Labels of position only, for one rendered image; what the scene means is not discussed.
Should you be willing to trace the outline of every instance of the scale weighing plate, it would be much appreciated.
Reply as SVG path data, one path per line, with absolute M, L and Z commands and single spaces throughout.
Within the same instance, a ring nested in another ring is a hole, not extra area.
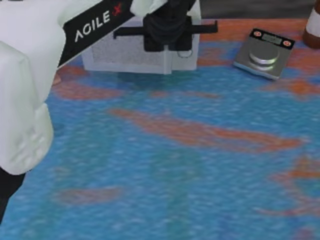
M 254 28 L 233 65 L 252 74 L 277 80 L 286 67 L 294 45 L 294 40 Z

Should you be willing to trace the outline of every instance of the table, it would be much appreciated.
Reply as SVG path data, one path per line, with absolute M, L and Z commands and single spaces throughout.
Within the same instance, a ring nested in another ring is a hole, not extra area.
M 194 72 L 86 72 L 47 101 L 55 139 L 9 203 L 6 240 L 316 240 L 320 52 L 304 19 L 220 20 Z M 272 83 L 233 68 L 253 27 L 297 41 Z

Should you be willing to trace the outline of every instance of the brown bottle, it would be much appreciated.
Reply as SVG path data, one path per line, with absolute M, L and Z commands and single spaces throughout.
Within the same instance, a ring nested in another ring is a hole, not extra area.
M 309 48 L 320 49 L 320 0 L 317 0 L 306 24 L 302 40 Z

